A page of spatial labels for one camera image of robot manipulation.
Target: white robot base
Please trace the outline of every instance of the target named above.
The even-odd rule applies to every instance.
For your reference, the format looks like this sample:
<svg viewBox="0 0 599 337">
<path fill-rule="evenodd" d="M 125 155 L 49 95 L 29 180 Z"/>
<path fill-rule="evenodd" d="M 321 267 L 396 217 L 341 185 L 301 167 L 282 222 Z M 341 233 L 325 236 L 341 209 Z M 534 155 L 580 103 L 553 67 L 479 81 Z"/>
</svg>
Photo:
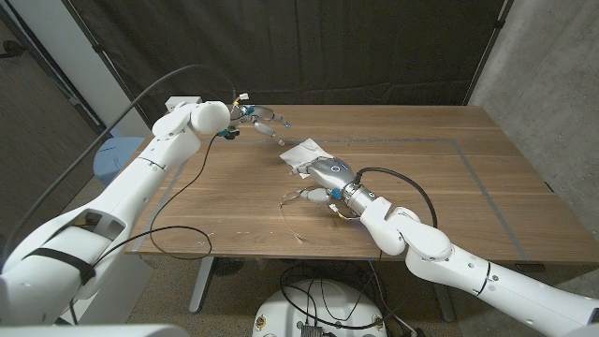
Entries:
<svg viewBox="0 0 599 337">
<path fill-rule="evenodd" d="M 286 286 L 285 294 L 289 299 L 310 315 L 314 315 L 315 307 L 315 316 L 330 323 L 352 327 L 365 326 L 382 316 L 381 311 L 365 294 L 360 296 L 359 291 L 346 284 L 317 279 L 314 281 L 302 280 L 293 286 L 312 295 L 314 303 L 306 293 L 291 286 Z M 279 290 L 258 309 L 252 336 L 321 337 L 330 336 L 329 333 L 332 333 L 337 337 L 387 337 L 384 323 L 364 330 L 348 330 L 332 327 L 321 322 L 315 324 L 312 318 L 306 318 L 306 315 L 294 308 Z"/>
</svg>

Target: black backdrop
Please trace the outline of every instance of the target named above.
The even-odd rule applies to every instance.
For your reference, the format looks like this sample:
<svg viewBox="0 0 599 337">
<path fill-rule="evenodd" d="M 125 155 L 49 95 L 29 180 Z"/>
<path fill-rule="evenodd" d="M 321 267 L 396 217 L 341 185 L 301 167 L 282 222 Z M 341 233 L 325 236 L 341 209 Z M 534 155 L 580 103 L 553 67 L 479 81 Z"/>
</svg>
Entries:
<svg viewBox="0 0 599 337">
<path fill-rule="evenodd" d="M 503 0 L 71 0 L 133 95 L 180 66 L 227 74 L 256 104 L 460 105 Z M 141 106 L 152 124 L 170 95 L 230 101 L 194 70 Z"/>
</svg>

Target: black cable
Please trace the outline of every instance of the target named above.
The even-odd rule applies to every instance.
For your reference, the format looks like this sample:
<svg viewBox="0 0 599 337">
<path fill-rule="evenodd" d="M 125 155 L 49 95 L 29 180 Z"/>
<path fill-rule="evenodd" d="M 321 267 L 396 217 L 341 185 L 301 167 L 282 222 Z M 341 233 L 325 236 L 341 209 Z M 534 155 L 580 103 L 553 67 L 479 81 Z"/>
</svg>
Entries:
<svg viewBox="0 0 599 337">
<path fill-rule="evenodd" d="M 431 198 L 429 198 L 427 193 L 424 191 L 424 189 L 419 184 L 417 184 L 412 179 L 404 176 L 403 174 L 398 173 L 398 172 L 388 169 L 388 168 L 363 168 L 363 169 L 359 170 L 358 173 L 356 173 L 356 178 L 354 179 L 355 184 L 359 184 L 360 180 L 362 179 L 362 174 L 364 172 L 382 172 L 382 173 L 390 174 L 392 176 L 395 176 L 395 177 L 411 184 L 418 192 L 420 192 L 420 195 L 424 198 L 424 201 L 427 202 L 427 205 L 429 206 L 429 210 L 431 211 L 432 226 L 437 228 L 437 213 L 434 211 L 434 207 L 432 206 Z"/>
<path fill-rule="evenodd" d="M 320 323 L 326 324 L 328 326 L 331 327 L 335 327 L 335 328 L 340 328 L 340 329 L 348 329 L 348 330 L 365 330 L 367 328 L 372 328 L 374 326 L 377 326 L 379 324 L 381 324 L 381 322 L 384 322 L 386 320 L 388 320 L 390 317 L 393 316 L 393 314 L 399 309 L 396 308 L 394 309 L 391 313 L 387 314 L 386 316 L 384 316 L 383 318 L 381 318 L 380 320 L 376 320 L 374 322 L 372 322 L 371 324 L 365 325 L 365 326 L 358 326 L 358 327 L 352 327 L 352 326 L 346 326 L 343 324 L 336 324 L 336 323 L 330 323 L 324 319 L 320 319 L 316 316 L 310 315 L 307 312 L 305 312 L 303 309 L 299 308 L 298 305 L 296 305 L 296 303 L 294 303 L 288 296 L 287 294 L 285 294 L 285 286 L 283 285 L 282 282 L 279 282 L 279 287 L 281 288 L 281 293 L 283 294 L 283 297 L 285 297 L 285 299 L 289 302 L 289 304 L 291 304 L 294 308 L 296 308 L 298 311 L 300 311 L 302 314 L 309 316 L 311 319 L 318 321 Z"/>
<path fill-rule="evenodd" d="M 287 296 L 287 294 L 285 293 L 285 286 L 289 286 L 289 287 L 293 287 L 293 288 L 299 289 L 299 288 L 297 288 L 296 286 L 285 285 L 285 284 L 284 284 L 284 281 L 283 281 L 283 280 L 284 280 L 284 278 L 285 278 L 285 275 L 286 275 L 288 272 L 290 273 L 290 272 L 291 272 L 293 269 L 295 269 L 295 268 L 298 268 L 298 267 L 299 267 L 299 266 L 293 266 L 293 267 L 290 267 L 290 268 L 288 268 L 287 270 L 283 271 L 283 273 L 281 274 L 281 277 L 279 278 L 279 287 L 281 288 L 281 293 L 283 294 L 283 297 L 285 297 L 285 299 L 286 299 L 286 300 L 289 302 L 289 304 L 291 304 L 291 305 L 292 305 L 294 308 L 296 308 L 298 311 L 300 311 L 300 312 L 301 312 L 303 315 L 307 315 L 307 316 L 309 316 L 309 317 L 310 317 L 311 319 L 313 319 L 314 321 L 318 321 L 318 322 L 320 322 L 320 323 L 323 323 L 323 324 L 326 324 L 326 325 L 328 325 L 328 326 L 332 326 L 332 327 L 335 327 L 335 328 L 340 328 L 340 329 L 348 329 L 348 330 L 365 330 L 365 329 L 368 329 L 368 328 L 374 327 L 374 326 L 376 326 L 376 325 L 379 325 L 381 322 L 384 322 L 384 321 L 388 320 L 390 317 L 392 317 L 392 316 L 393 316 L 393 314 L 394 314 L 394 313 L 395 313 L 397 310 L 399 310 L 399 309 L 400 309 L 400 307 L 398 307 L 398 308 L 395 308 L 393 311 L 391 311 L 391 313 L 389 313 L 389 314 L 385 315 L 385 316 L 384 316 L 383 318 L 381 318 L 380 320 L 377 320 L 377 321 L 375 321 L 375 322 L 372 322 L 372 323 L 371 323 L 371 324 L 369 324 L 369 325 L 365 325 L 365 326 L 357 326 L 357 327 L 346 326 L 346 325 L 337 324 L 337 323 L 331 323 L 331 322 L 328 322 L 328 321 L 326 321 L 326 320 L 324 320 L 324 319 L 320 319 L 320 318 L 318 318 L 318 317 L 316 317 L 316 316 L 314 316 L 314 315 L 310 315 L 309 313 L 307 313 L 307 312 L 306 312 L 306 311 L 304 311 L 303 309 L 299 308 L 299 306 L 298 306 L 296 303 L 294 303 L 294 302 L 293 302 L 293 301 L 292 301 L 292 300 L 291 300 L 291 299 L 290 299 L 290 298 Z"/>
<path fill-rule="evenodd" d="M 73 299 L 68 302 L 68 310 L 71 312 L 71 317 L 73 317 L 73 324 L 79 325 L 79 321 L 77 320 L 77 315 L 75 314 L 75 306 L 73 304 Z"/>
<path fill-rule="evenodd" d="M 214 135 L 212 137 L 212 139 L 210 139 L 210 143 L 208 144 L 208 149 L 206 150 L 206 155 L 204 155 L 204 163 L 202 164 L 202 168 L 199 170 L 199 173 L 197 174 L 196 178 L 194 178 L 194 180 L 192 180 L 191 182 L 189 182 L 184 188 L 182 188 L 179 192 L 175 193 L 174 196 L 170 197 L 170 199 L 165 202 L 164 205 L 162 205 L 162 207 L 160 207 L 160 209 L 158 210 L 158 212 L 156 213 L 156 215 L 152 218 L 152 222 L 150 223 L 150 241 L 152 241 L 152 244 L 154 247 L 156 247 L 156 249 L 158 249 L 159 251 L 161 251 L 162 253 L 166 254 L 167 256 L 173 257 L 173 258 L 178 258 L 178 259 L 184 259 L 184 260 L 196 260 L 196 259 L 201 259 L 205 256 L 199 256 L 199 257 L 180 257 L 180 256 L 174 256 L 173 254 L 167 252 L 166 250 L 162 249 L 160 246 L 158 246 L 158 244 L 153 240 L 153 236 L 152 236 L 152 228 L 153 228 L 153 223 L 154 221 L 156 221 L 156 218 L 158 217 L 158 214 L 160 214 L 162 212 L 162 210 L 165 209 L 165 207 L 167 207 L 167 205 L 173 200 L 175 199 L 182 191 L 185 190 L 185 188 L 189 187 L 192 183 L 195 183 L 197 178 L 199 178 L 199 176 L 202 174 L 202 172 L 204 171 L 204 168 L 206 168 L 206 160 L 208 159 L 208 154 L 210 153 L 210 148 L 212 147 L 212 143 L 214 142 L 214 140 L 216 139 L 216 137 L 218 136 L 218 134 Z"/>
<path fill-rule="evenodd" d="M 354 304 L 354 307 L 352 308 L 352 311 L 349 312 L 349 315 L 347 316 L 346 319 L 337 318 L 337 317 L 335 317 L 330 312 L 330 310 L 329 310 L 329 308 L 327 306 L 327 300 L 325 300 L 325 289 L 324 289 L 324 287 L 322 287 L 322 278 L 321 278 L 320 279 L 320 293 L 322 294 L 322 301 L 325 303 L 325 309 L 327 309 L 327 313 L 329 313 L 329 315 L 331 317 L 333 317 L 333 319 L 337 319 L 338 321 L 347 322 L 347 320 L 349 319 L 349 317 L 352 316 L 352 314 L 354 313 L 354 311 L 358 307 L 359 300 L 362 298 L 362 295 L 364 294 L 364 290 L 366 290 L 366 286 L 368 286 L 370 284 L 371 280 L 373 279 L 373 276 L 374 276 L 374 273 L 371 274 L 371 278 L 368 280 L 368 282 L 366 283 L 366 285 L 364 285 L 364 287 L 362 288 L 362 291 L 359 292 L 358 299 L 356 300 L 356 304 Z"/>
<path fill-rule="evenodd" d="M 226 79 L 231 84 L 231 88 L 233 89 L 233 99 L 236 98 L 235 85 L 233 84 L 233 82 L 231 81 L 231 79 L 228 78 L 227 76 L 223 75 L 219 71 L 215 70 L 214 68 L 211 68 L 211 67 L 205 66 L 205 65 L 189 65 L 189 66 L 180 67 L 179 69 L 176 69 L 176 70 L 173 70 L 173 71 L 169 72 L 167 75 L 161 77 L 160 79 L 156 80 L 154 83 L 150 84 L 150 86 L 148 86 L 144 91 L 142 91 L 141 94 L 139 94 L 129 105 L 126 106 L 126 108 L 124 108 L 124 110 L 121 113 L 119 113 L 118 117 L 114 120 L 114 122 L 112 122 L 112 124 L 109 125 L 104 131 L 102 131 L 102 133 L 100 133 L 100 135 L 92 142 L 92 144 L 85 151 L 83 151 L 83 153 L 73 162 L 73 164 L 71 164 L 65 170 L 65 172 L 63 172 L 63 174 L 61 174 L 60 177 L 58 177 L 58 179 L 56 179 L 56 181 L 54 181 L 54 183 L 52 183 L 50 185 L 50 187 L 48 187 L 48 189 L 46 189 L 46 191 L 29 208 L 29 210 L 27 211 L 27 213 L 22 217 L 21 221 L 19 221 L 19 223 L 17 223 L 17 225 L 15 225 L 15 227 L 11 230 L 10 234 L 8 235 L 7 240 L 5 242 L 5 245 L 4 245 L 4 249 L 3 249 L 3 252 L 2 252 L 2 261 L 1 261 L 2 262 L 2 266 L 4 266 L 4 263 L 7 261 L 8 257 L 10 256 L 10 253 L 12 253 L 12 245 L 13 245 L 14 241 L 17 238 L 17 234 L 19 233 L 19 231 L 21 231 L 21 229 L 25 225 L 25 222 L 27 222 L 27 220 L 29 220 L 29 218 L 31 217 L 31 215 L 33 215 L 33 213 L 39 208 L 39 206 L 41 205 L 41 203 L 50 195 L 50 193 L 58 186 L 58 184 L 61 183 L 66 178 L 66 176 L 73 169 L 75 169 L 75 167 L 81 161 L 83 161 L 83 159 L 87 156 L 87 154 L 89 154 L 91 151 L 94 150 L 95 146 L 102 139 L 104 139 L 104 137 L 106 135 L 108 135 L 108 133 L 112 130 L 112 128 L 114 128 L 114 126 L 116 126 L 119 122 L 121 122 L 121 120 L 125 117 L 125 115 L 131 109 L 133 109 L 133 107 L 135 107 L 140 102 L 140 100 L 144 96 L 146 96 L 155 86 L 157 86 L 158 84 L 160 84 L 162 81 L 165 81 L 165 80 L 167 80 L 167 79 L 169 79 L 169 78 L 171 78 L 171 77 L 179 74 L 180 72 L 183 72 L 183 71 L 191 69 L 191 68 L 196 68 L 196 67 L 208 69 L 208 70 L 213 71 L 216 74 L 222 76 L 224 79 Z"/>
<path fill-rule="evenodd" d="M 312 281 L 310 282 L 310 285 L 308 286 L 308 292 L 306 293 L 306 295 L 308 295 L 307 297 L 307 303 L 306 303 L 306 312 L 308 311 L 308 308 L 310 308 L 310 299 L 312 299 L 312 296 L 310 295 L 310 288 L 312 288 L 312 284 L 314 283 L 315 279 L 313 278 Z M 316 303 L 314 302 L 314 299 L 312 299 L 312 304 L 314 305 L 314 315 L 316 317 L 318 317 L 318 315 L 316 314 Z"/>
<path fill-rule="evenodd" d="M 138 234 L 136 236 L 133 236 L 133 237 L 131 237 L 131 238 L 129 238 L 129 239 L 127 239 L 127 240 L 125 240 L 125 241 L 123 241 L 123 242 L 115 245 L 114 247 L 110 248 L 108 250 L 108 252 L 104 253 L 103 256 L 99 257 L 98 260 L 96 260 L 94 262 L 94 264 L 92 265 L 92 267 L 97 266 L 97 264 L 100 263 L 100 261 L 104 257 L 108 256 L 108 254 L 112 253 L 114 250 L 118 249 L 119 247 L 123 246 L 124 244 L 127 244 L 127 243 L 129 243 L 129 242 L 131 242 L 131 241 L 133 241 L 133 240 L 135 240 L 137 238 L 140 238 L 140 237 L 144 236 L 144 235 L 152 234 L 152 233 L 155 233 L 155 232 L 158 232 L 158 231 L 161 231 L 161 230 L 173 229 L 173 228 L 190 229 L 190 230 L 194 230 L 194 231 L 202 234 L 206 238 L 206 240 L 208 241 L 208 247 L 209 247 L 208 248 L 208 253 L 204 254 L 204 256 L 202 256 L 202 257 L 206 257 L 206 256 L 208 256 L 212 252 L 212 242 L 210 242 L 210 238 L 208 237 L 208 235 L 206 233 L 204 233 L 200 229 L 189 227 L 189 226 L 166 226 L 166 227 L 160 227 L 160 228 L 157 228 L 157 229 L 152 229 L 152 230 L 145 231 L 143 233 L 140 233 L 140 234 Z"/>
</svg>

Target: wooden table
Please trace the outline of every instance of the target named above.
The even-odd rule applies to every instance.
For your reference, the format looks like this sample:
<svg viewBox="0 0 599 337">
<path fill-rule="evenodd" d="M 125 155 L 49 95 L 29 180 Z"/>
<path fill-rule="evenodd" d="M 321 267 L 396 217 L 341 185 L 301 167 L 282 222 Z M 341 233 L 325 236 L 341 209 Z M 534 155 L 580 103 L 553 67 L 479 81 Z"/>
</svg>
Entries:
<svg viewBox="0 0 599 337">
<path fill-rule="evenodd" d="M 282 196 L 314 184 L 289 176 L 291 167 L 279 154 L 312 138 L 354 172 L 382 167 L 415 180 L 431 197 L 439 228 L 471 253 L 496 262 L 599 262 L 599 244 L 480 108 L 270 108 L 293 125 L 272 124 L 286 145 L 265 139 L 252 125 L 241 125 L 235 140 L 217 139 L 201 177 L 169 203 L 154 228 L 197 227 L 210 236 L 212 256 L 378 258 L 380 250 L 360 222 L 302 199 L 279 206 Z M 167 177 L 133 235 L 148 230 L 157 209 L 197 175 L 208 148 L 209 138 L 203 138 L 199 152 Z M 362 183 L 431 224 L 426 203 L 407 183 L 380 173 L 366 173 Z M 159 232 L 154 239 L 168 252 L 186 256 L 208 249 L 203 237 L 184 229 Z M 160 254 L 147 237 L 130 243 L 127 251 Z M 212 261 L 201 262 L 191 312 L 201 307 Z M 448 299 L 446 287 L 435 291 L 451 320 L 451 304 L 441 300 Z"/>
</svg>

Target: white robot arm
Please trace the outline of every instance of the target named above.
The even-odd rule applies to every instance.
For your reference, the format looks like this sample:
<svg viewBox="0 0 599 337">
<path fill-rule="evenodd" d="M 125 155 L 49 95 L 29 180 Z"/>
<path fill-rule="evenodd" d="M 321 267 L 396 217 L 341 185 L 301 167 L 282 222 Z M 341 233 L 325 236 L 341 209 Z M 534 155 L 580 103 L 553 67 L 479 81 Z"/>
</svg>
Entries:
<svg viewBox="0 0 599 337">
<path fill-rule="evenodd" d="M 405 262 L 417 277 L 464 290 L 547 336 L 564 336 L 599 323 L 599 300 L 556 289 L 468 253 L 403 207 L 389 213 L 391 203 L 360 184 L 339 158 L 317 158 L 291 173 L 309 173 L 329 198 L 342 200 L 383 252 L 396 256 L 407 244 Z"/>
<path fill-rule="evenodd" d="M 52 324 L 70 300 L 94 295 L 124 246 L 106 252 L 129 238 L 168 173 L 199 149 L 194 130 L 215 134 L 229 123 L 222 102 L 182 103 L 158 120 L 155 138 L 99 197 L 51 219 L 12 252 L 0 275 L 0 324 Z M 80 221 L 95 229 L 74 226 Z"/>
</svg>

